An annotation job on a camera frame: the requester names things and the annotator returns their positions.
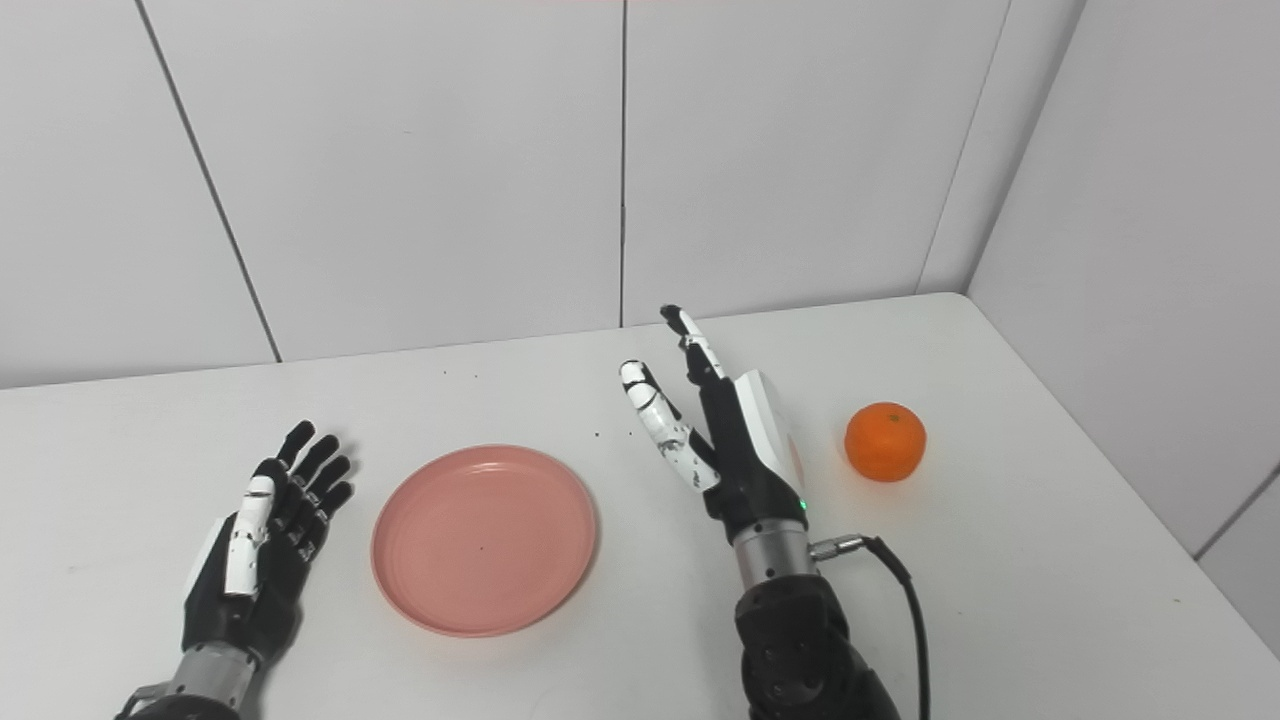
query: black cable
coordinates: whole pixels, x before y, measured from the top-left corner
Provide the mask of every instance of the black cable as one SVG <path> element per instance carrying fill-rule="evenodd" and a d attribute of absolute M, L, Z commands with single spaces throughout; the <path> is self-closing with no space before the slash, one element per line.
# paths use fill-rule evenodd
<path fill-rule="evenodd" d="M 867 550 L 879 559 L 888 568 L 890 573 L 902 584 L 906 592 L 906 605 L 911 609 L 911 625 L 915 629 L 915 664 L 919 673 L 920 685 L 920 720 L 929 720 L 929 641 L 924 635 L 924 611 L 920 610 L 920 598 L 915 594 L 915 585 L 911 583 L 911 574 L 906 571 L 906 565 L 893 555 L 893 551 L 884 544 L 884 541 L 874 537 L 867 538 Z"/>

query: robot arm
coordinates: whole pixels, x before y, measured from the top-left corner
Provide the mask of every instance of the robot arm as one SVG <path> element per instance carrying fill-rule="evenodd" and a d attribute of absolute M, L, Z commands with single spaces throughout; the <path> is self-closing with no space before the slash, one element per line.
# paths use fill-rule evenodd
<path fill-rule="evenodd" d="M 809 543 L 800 459 L 773 386 L 759 370 L 730 379 L 684 310 L 668 305 L 662 315 L 680 334 L 710 442 L 681 419 L 643 363 L 630 360 L 620 374 L 650 438 L 701 492 L 708 515 L 723 524 L 733 547 L 745 588 L 735 623 L 753 720 L 899 720 L 879 678 L 850 644 L 840 601 L 817 568 L 861 547 L 882 559 L 891 553 L 879 538 L 861 536 Z M 916 610 L 905 569 L 899 579 Z M 927 717 L 925 693 L 922 700 Z"/>
<path fill-rule="evenodd" d="M 238 720 L 250 682 L 288 646 L 298 597 L 333 514 L 351 498 L 351 461 L 303 420 L 259 464 L 237 512 L 220 520 L 191 583 L 183 656 L 166 683 L 138 688 L 116 720 Z"/>

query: cable connector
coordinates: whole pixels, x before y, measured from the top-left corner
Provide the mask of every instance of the cable connector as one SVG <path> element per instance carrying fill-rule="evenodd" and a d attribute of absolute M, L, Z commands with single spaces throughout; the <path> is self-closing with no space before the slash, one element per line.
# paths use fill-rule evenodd
<path fill-rule="evenodd" d="M 832 557 L 840 557 L 841 555 L 849 555 L 856 550 L 867 547 L 867 536 L 840 536 L 838 538 L 831 538 L 824 541 L 818 541 L 809 544 L 809 557 L 814 562 L 822 562 L 824 560 L 831 560 Z"/>

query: white finger segment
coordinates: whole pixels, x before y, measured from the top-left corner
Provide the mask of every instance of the white finger segment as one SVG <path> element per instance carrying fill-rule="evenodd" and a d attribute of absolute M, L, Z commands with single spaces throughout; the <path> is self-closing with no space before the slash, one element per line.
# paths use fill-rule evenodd
<path fill-rule="evenodd" d="M 275 482 L 271 478 L 256 475 L 248 482 L 227 548 L 225 594 L 257 594 L 257 551 L 266 542 L 266 520 L 274 501 Z"/>
<path fill-rule="evenodd" d="M 640 424 L 676 474 L 698 492 L 707 492 L 719 484 L 719 473 L 690 447 L 692 430 L 689 424 L 676 419 L 667 397 L 645 378 L 644 364 L 637 360 L 625 363 L 618 374 L 640 416 Z"/>
<path fill-rule="evenodd" d="M 727 377 L 724 375 L 724 369 L 721 368 L 719 359 L 716 357 L 716 354 L 712 352 L 710 345 L 707 343 L 707 336 L 703 334 L 703 331 L 698 329 L 698 324 L 694 323 L 694 319 L 691 316 L 689 316 L 689 313 L 681 310 L 680 322 L 685 324 L 685 331 L 687 331 L 684 338 L 681 338 L 686 348 L 690 345 L 696 345 L 701 347 L 703 354 L 707 355 L 707 361 L 710 363 L 712 365 L 712 370 L 716 372 L 716 377 L 718 378 Z"/>

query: orange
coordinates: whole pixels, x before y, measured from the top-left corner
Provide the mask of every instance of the orange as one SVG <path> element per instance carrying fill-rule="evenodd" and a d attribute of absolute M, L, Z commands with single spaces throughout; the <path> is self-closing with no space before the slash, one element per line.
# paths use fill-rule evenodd
<path fill-rule="evenodd" d="M 845 452 L 854 469 L 882 482 L 906 478 L 924 457 L 924 423 L 896 402 L 877 402 L 854 414 Z"/>

